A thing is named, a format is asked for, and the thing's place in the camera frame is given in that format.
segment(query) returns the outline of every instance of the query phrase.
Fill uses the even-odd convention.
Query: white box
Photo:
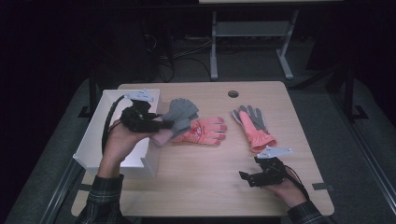
[[[102,159],[102,135],[105,127],[106,118],[110,107],[120,96],[139,90],[105,90],[102,98],[92,116],[90,125],[79,144],[77,152],[73,158],[83,166],[88,173],[96,175],[100,161]],[[151,108],[148,112],[160,113],[162,101],[160,90],[147,90],[154,98],[149,102]],[[119,102],[110,125],[114,120],[119,119],[122,110],[132,105],[129,99],[123,99]],[[158,162],[160,159],[160,149],[149,141],[149,138],[142,139],[134,148],[132,153],[121,163],[120,173],[125,178],[155,178],[157,175]]]

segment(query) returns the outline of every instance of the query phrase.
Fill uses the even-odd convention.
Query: pink glove
[[[195,119],[191,121],[191,130],[176,137],[172,142],[191,142],[218,146],[225,139],[227,125],[223,118]]]
[[[275,138],[265,128],[260,109],[253,109],[250,105],[246,108],[241,105],[239,112],[233,111],[233,117],[244,128],[252,152],[260,153],[266,146],[276,145]]]

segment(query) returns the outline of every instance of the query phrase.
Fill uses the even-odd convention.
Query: plaid sleeve
[[[327,224],[324,216],[319,212],[315,205],[308,201],[292,207],[289,217],[294,224]]]
[[[123,175],[118,178],[102,178],[93,180],[87,204],[78,215],[76,223],[120,223],[120,195]]]

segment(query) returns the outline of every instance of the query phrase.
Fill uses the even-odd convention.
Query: shirt cuff
[[[123,175],[117,178],[102,178],[96,176],[93,180],[88,200],[93,203],[118,202],[120,200],[123,178]]]
[[[292,207],[288,215],[293,223],[322,223],[321,220],[324,219],[311,201]]]

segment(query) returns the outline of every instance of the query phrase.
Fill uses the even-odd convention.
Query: gray glove fingers
[[[262,111],[261,111],[259,108],[256,108],[256,115],[257,115],[257,118],[260,119],[260,124],[261,124],[261,126],[262,126],[263,129],[266,131],[266,128],[265,128],[265,119],[264,119],[264,117],[262,116]]]
[[[199,118],[199,116],[196,113],[191,115],[191,116],[189,116],[189,120],[198,119],[198,118]]]
[[[249,115],[248,109],[244,105],[240,105],[239,110],[245,111]]]
[[[252,117],[257,117],[255,111],[253,110],[253,107],[251,107],[251,105],[247,106],[247,110],[248,110],[248,116],[250,118]]]
[[[241,117],[239,117],[238,111],[236,111],[236,110],[231,111],[231,115],[233,116],[233,118],[235,119],[235,121],[236,121],[238,124],[243,125],[243,124],[242,124]]]
[[[172,138],[176,138],[179,135],[188,132],[191,130],[191,124],[189,119],[181,119],[175,122],[174,126],[172,127],[171,131],[173,133]]]
[[[178,120],[189,117],[198,118],[196,113],[198,108],[191,101],[187,99],[175,99],[169,105],[169,111],[162,115],[164,120]]]

